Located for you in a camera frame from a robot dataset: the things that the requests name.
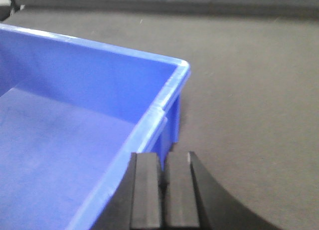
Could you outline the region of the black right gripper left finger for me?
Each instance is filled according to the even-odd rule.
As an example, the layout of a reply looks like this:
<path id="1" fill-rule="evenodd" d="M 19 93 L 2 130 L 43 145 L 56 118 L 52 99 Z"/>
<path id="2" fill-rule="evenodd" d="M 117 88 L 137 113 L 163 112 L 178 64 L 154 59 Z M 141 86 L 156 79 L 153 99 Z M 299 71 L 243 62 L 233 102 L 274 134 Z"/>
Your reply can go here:
<path id="1" fill-rule="evenodd" d="M 118 188 L 96 220 L 97 230 L 160 230 L 162 194 L 156 153 L 132 153 Z"/>

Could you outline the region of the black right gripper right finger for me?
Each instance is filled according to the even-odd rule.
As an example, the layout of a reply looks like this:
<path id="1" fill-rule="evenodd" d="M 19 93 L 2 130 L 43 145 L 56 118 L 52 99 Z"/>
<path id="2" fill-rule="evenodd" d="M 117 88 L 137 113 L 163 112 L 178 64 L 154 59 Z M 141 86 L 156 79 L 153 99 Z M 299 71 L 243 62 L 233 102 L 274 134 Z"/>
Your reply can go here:
<path id="1" fill-rule="evenodd" d="M 166 230 L 277 230 L 233 197 L 195 152 L 170 152 L 164 166 Z"/>

